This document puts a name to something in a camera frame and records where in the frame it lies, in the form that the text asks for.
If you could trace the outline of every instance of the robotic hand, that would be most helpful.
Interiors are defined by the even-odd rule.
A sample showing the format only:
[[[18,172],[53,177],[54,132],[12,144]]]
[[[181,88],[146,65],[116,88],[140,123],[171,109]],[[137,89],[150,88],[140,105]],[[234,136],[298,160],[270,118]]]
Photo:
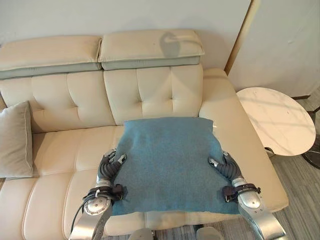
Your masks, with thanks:
[[[126,160],[122,155],[115,160],[116,150],[111,149],[103,155],[96,177],[96,184],[83,198],[83,203],[78,208],[71,225],[69,240],[100,240],[107,220],[112,215],[112,205],[121,200],[124,195],[122,185],[113,185],[121,165]],[[77,224],[76,217],[82,209],[82,216]]]
[[[247,183],[236,161],[223,152],[225,164],[209,158],[209,164],[231,181],[232,186],[222,189],[225,201],[238,203],[240,214],[245,218],[259,240],[286,240],[286,232],[267,209],[260,196],[261,189]]]

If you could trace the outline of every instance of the cream leather sofa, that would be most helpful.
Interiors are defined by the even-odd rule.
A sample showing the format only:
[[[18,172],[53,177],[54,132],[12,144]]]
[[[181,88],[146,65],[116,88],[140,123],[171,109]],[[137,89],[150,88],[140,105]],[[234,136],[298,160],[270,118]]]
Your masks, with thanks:
[[[0,48],[4,103],[9,107],[28,100],[31,106],[34,160],[34,177],[3,183],[0,239],[67,239],[76,209],[96,181],[103,153],[117,146],[124,121],[139,118],[212,119],[222,148],[236,159],[247,181],[261,187],[269,209],[275,212],[288,205],[226,73],[203,70],[199,64],[204,51],[194,31],[114,33],[101,41],[100,36],[57,36]],[[236,217],[135,212],[111,217],[105,234]]]

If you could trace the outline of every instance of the wall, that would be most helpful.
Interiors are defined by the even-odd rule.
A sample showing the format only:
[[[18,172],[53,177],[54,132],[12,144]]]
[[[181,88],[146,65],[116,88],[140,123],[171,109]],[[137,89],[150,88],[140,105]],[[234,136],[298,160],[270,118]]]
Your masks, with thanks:
[[[196,29],[203,66],[224,68],[250,0],[0,0],[0,44],[52,35]]]
[[[320,1],[261,1],[229,77],[236,90],[310,95],[320,85]]]

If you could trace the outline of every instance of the gray floor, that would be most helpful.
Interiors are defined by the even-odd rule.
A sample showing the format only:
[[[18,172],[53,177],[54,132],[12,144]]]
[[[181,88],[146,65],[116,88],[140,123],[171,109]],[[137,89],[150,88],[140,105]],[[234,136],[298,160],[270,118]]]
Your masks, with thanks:
[[[320,104],[320,87],[308,99],[298,100],[307,111]],[[320,134],[320,112],[316,115],[316,131]],[[320,170],[307,163],[301,155],[273,156],[271,162],[289,199],[289,206],[276,212],[289,240],[320,240]],[[247,223],[239,218],[207,224],[216,228],[225,240],[254,240]],[[195,240],[193,226],[157,231],[158,240]],[[127,240],[129,236],[109,237]]]

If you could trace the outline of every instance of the round table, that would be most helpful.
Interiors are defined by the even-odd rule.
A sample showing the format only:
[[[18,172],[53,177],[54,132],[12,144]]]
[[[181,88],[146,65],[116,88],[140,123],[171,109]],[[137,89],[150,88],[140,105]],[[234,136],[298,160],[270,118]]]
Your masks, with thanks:
[[[264,87],[249,87],[236,94],[267,150],[295,156],[312,147],[315,125],[307,111],[291,97]]]

